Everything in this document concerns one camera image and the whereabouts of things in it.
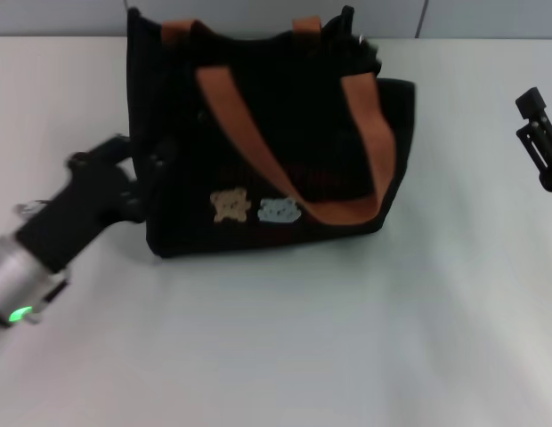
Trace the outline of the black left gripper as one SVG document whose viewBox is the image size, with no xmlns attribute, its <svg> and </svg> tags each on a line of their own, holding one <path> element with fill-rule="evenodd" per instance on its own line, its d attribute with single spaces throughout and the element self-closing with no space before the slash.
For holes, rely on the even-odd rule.
<svg viewBox="0 0 552 427">
<path fill-rule="evenodd" d="M 119 166 L 132 158 L 134 180 Z M 115 135 L 66 162 L 69 182 L 17 231 L 17 241 L 50 272 L 58 273 L 105 229 L 142 223 L 158 197 L 158 183 L 176 159 L 173 137 Z M 138 188 L 143 192 L 143 204 Z"/>
</svg>

